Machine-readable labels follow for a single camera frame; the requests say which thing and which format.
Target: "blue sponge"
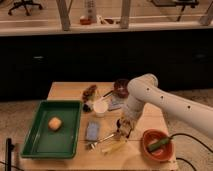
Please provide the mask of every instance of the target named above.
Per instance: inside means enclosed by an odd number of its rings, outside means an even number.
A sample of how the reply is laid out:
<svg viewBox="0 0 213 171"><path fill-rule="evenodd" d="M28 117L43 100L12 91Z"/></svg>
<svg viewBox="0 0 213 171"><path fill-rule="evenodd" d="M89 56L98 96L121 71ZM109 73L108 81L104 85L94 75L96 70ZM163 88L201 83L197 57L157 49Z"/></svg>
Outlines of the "blue sponge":
<svg viewBox="0 0 213 171"><path fill-rule="evenodd" d="M98 122L90 121L87 127L86 140L97 141L99 128L100 128L100 124Z"/></svg>

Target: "floor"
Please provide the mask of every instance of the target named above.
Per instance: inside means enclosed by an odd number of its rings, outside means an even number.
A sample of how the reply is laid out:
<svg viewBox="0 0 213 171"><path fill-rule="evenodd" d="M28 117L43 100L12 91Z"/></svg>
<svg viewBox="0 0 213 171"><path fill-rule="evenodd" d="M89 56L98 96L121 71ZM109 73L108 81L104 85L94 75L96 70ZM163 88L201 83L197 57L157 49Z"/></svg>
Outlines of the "floor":
<svg viewBox="0 0 213 171"><path fill-rule="evenodd" d="M19 0L4 0L0 4L0 28L30 28L30 27L60 27L60 17L56 0L35 0L41 3L43 10L30 7L30 16L25 15L23 7L8 15L13 2ZM187 6L181 21L198 21L207 11L211 0L202 0L196 8ZM96 1L97 14L103 18L120 20L122 0ZM181 6L156 7L150 0L132 0L130 23L176 22ZM84 0L74 0L69 17L72 25L79 25L80 17L84 15Z"/></svg>
<svg viewBox="0 0 213 171"><path fill-rule="evenodd" d="M192 91L175 91L173 94L209 105L213 107L213 89L192 90ZM20 151L20 144L23 143L26 131L29 129L33 119L35 109L39 100L32 101L15 101L15 102L0 102L0 160L4 161L5 154L5 139L11 137L14 144L17 145L15 152ZM200 139L213 149L213 140L199 133L185 123L177 120L175 117L164 114L170 134L188 133ZM175 137L173 140L176 149L176 156L190 161L197 170L212 171L213 170L213 155L208 152L203 146L188 137ZM13 164L18 165L18 155L13 154ZM180 171L192 170L190 166L178 161Z"/></svg>

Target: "brown bowl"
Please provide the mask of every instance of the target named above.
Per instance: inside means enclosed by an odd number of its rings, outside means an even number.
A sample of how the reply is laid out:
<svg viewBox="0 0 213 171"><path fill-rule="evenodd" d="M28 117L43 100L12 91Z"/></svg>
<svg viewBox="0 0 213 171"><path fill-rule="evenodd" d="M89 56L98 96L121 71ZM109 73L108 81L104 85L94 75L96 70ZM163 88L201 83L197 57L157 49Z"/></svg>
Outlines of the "brown bowl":
<svg viewBox="0 0 213 171"><path fill-rule="evenodd" d="M164 132L159 130L149 129L145 131L141 139L142 150L145 156L157 162L168 161L173 155L173 144L171 141L168 144L161 146L154 152L149 152L147 150L148 145L153 144L158 140L166 137L168 136Z"/></svg>
<svg viewBox="0 0 213 171"><path fill-rule="evenodd" d="M129 92L127 90L128 79L118 79L114 83L114 93L120 98L127 98Z"/></svg>

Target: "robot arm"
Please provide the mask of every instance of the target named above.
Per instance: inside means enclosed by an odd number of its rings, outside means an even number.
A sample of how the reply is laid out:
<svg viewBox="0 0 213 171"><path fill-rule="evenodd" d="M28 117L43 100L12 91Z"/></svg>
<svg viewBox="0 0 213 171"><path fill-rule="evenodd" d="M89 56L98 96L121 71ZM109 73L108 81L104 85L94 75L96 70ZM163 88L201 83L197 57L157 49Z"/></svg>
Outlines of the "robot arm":
<svg viewBox="0 0 213 171"><path fill-rule="evenodd" d="M157 86L158 80L152 74L134 78L129 82L129 97L123 106L118 131L124 135L131 132L142 115L144 104L148 102L213 138L212 107L167 93Z"/></svg>

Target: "black cabinet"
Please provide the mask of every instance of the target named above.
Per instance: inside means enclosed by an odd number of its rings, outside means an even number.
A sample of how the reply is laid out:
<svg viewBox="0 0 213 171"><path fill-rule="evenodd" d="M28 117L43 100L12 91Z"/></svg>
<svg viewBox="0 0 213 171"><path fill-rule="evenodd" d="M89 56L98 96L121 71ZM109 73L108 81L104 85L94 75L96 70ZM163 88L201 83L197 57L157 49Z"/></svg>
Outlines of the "black cabinet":
<svg viewBox="0 0 213 171"><path fill-rule="evenodd" d="M212 30L0 38L0 100L46 98L53 81L153 73L165 90L213 87Z"/></svg>

